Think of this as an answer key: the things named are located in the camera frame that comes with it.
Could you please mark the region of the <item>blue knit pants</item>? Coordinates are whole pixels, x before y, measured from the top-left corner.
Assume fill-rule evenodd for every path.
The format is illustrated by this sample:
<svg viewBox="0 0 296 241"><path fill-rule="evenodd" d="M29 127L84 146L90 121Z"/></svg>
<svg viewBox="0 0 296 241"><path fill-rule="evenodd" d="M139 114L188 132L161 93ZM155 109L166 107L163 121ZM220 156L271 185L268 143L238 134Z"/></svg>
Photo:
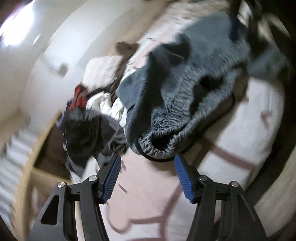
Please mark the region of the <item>blue knit pants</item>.
<svg viewBox="0 0 296 241"><path fill-rule="evenodd" d="M247 77L273 80L289 67L265 39L248 42L248 30L225 12L203 16L172 42L149 52L116 94L127 110L130 149L152 161L170 161L234 106L235 85Z"/></svg>

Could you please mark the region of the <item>colourful clothes pile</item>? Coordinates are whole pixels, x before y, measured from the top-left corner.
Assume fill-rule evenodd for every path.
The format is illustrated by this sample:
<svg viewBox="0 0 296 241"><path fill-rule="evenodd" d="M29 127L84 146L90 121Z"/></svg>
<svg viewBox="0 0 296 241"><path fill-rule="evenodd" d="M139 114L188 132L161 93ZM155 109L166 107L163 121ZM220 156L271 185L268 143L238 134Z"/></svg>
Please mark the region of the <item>colourful clothes pile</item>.
<svg viewBox="0 0 296 241"><path fill-rule="evenodd" d="M64 112L59 120L59 123L57 124L57 127L60 130L62 130L62 123L63 123L64 115L68 111L73 110L75 108L78 108L81 110L86 108L87 92L88 92L88 89L85 86L83 86L82 84L79 84L75 87L74 96L71 100L69 100L67 102L66 109L64 110Z"/></svg>

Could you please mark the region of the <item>black garment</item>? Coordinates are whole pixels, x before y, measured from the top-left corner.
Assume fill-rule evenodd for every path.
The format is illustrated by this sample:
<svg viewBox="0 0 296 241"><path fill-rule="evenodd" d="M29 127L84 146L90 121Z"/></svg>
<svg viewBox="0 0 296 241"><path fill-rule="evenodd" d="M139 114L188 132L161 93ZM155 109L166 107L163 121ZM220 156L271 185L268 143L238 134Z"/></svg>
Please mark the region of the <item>black garment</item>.
<svg viewBox="0 0 296 241"><path fill-rule="evenodd" d="M96 110L75 108L64 113L62 131L68 154L68 169L82 177L87 162L94 157L99 167L113 155L128 149L123 127L114 118Z"/></svg>

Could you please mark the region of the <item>white garment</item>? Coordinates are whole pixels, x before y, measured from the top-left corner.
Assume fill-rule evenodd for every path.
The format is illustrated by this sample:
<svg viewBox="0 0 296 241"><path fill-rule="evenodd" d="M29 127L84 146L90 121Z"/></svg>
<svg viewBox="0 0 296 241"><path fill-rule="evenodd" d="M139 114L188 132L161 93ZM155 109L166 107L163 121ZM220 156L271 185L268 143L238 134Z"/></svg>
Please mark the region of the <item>white garment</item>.
<svg viewBox="0 0 296 241"><path fill-rule="evenodd" d="M119 122L122 127L125 126L127 109L119 98L112 103L111 94L108 92L100 92L90 97L86 103L86 109L110 116Z"/></svg>

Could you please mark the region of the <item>grey window curtain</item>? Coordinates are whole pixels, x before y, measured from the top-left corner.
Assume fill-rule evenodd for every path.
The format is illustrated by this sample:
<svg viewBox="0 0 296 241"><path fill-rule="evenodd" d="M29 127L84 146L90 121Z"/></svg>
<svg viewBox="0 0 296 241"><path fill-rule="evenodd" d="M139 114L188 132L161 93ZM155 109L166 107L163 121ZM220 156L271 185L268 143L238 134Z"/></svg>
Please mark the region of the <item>grey window curtain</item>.
<svg viewBox="0 0 296 241"><path fill-rule="evenodd" d="M37 140L37 134L24 128L11 135L1 149L1 217L9 229L16 188Z"/></svg>

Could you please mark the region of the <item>white fluffy pillow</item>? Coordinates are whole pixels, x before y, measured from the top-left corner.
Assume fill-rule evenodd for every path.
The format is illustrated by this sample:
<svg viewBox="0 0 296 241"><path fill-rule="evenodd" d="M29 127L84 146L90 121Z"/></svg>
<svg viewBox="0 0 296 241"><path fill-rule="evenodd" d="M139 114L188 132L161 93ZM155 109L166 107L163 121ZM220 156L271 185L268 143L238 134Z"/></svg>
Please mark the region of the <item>white fluffy pillow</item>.
<svg viewBox="0 0 296 241"><path fill-rule="evenodd" d="M93 91L98 88L114 93L121 75L122 55L103 56L91 59L86 65L81 84Z"/></svg>

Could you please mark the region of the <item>brown blanket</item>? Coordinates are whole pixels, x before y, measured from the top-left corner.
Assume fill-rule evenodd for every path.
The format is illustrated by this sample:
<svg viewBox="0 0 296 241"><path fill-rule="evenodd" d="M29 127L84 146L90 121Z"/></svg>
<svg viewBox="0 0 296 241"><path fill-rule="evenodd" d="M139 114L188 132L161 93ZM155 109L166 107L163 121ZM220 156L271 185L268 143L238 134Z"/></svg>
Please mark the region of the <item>brown blanket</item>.
<svg viewBox="0 0 296 241"><path fill-rule="evenodd" d="M123 77L123 74L126 69L126 65L129 61L129 59L137 51L139 44L138 43L130 44L128 42L121 41L121 42L116 43L115 46L116 46L116 51L118 52L119 55L122 56L122 59L117 66L117 70L115 72L115 80L112 82L112 85L109 89L109 92L111 94L111 103L112 104L114 104L114 102L117 99L116 90L120 84L122 77Z"/></svg>

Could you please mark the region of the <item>wall air conditioner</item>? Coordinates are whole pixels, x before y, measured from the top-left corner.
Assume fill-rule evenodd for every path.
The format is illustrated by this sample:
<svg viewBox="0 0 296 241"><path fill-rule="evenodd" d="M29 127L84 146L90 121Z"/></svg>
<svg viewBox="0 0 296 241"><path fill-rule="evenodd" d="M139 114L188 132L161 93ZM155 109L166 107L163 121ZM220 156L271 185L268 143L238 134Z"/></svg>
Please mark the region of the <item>wall air conditioner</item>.
<svg viewBox="0 0 296 241"><path fill-rule="evenodd" d="M51 66L50 67L51 72L54 74L64 77L68 72L68 66L64 63L62 63L60 66Z"/></svg>

